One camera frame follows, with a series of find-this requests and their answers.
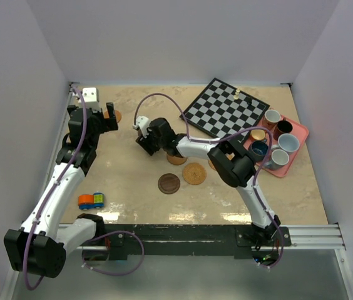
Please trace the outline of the small woven rattan coaster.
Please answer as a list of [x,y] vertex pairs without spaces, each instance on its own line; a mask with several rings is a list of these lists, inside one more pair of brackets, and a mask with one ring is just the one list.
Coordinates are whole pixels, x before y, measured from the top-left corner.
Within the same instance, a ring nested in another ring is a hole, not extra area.
[[199,185],[207,178],[207,172],[201,164],[191,162],[183,168],[182,176],[188,184]]

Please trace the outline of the light wooden coaster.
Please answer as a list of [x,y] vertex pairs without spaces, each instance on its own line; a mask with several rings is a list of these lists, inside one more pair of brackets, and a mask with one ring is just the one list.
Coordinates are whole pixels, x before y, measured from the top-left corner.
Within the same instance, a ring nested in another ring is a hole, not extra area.
[[166,159],[170,164],[175,166],[182,165],[187,161],[186,157],[171,156],[169,154],[166,155]]

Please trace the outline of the dark walnut coaster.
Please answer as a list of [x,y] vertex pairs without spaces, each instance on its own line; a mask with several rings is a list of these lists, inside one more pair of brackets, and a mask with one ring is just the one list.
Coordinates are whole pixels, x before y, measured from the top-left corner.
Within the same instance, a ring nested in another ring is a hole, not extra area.
[[173,194],[180,188],[180,179],[175,174],[166,173],[158,179],[158,188],[164,194]]
[[[104,115],[105,119],[109,119],[110,118],[110,115],[109,115],[108,111],[104,111],[103,115]],[[118,110],[115,110],[115,116],[116,116],[116,122],[119,123],[121,121],[122,116],[121,116],[121,113]]]

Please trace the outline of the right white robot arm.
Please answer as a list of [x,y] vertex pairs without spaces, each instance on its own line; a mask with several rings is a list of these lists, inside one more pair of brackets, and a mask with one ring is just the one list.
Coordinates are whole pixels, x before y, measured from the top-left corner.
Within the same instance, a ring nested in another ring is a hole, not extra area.
[[255,159],[235,135],[225,139],[190,139],[176,134],[165,118],[138,116],[133,129],[136,142],[149,154],[163,149],[178,158],[200,158],[212,162],[222,181],[237,190],[251,216],[254,240],[268,246],[277,236],[283,239],[278,215],[270,208],[257,182]]

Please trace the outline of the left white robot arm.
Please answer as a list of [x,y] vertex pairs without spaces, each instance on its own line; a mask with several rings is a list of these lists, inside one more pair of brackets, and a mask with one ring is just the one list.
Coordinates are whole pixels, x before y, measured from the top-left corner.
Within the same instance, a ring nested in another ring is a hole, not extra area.
[[13,270],[55,278],[63,269],[67,255],[88,241],[101,244],[106,237],[102,217],[82,214],[70,227],[59,230],[59,224],[76,190],[96,158],[102,134],[118,129],[113,103],[106,112],[89,104],[69,105],[68,133],[48,186],[38,204],[19,229],[10,229],[4,246]]

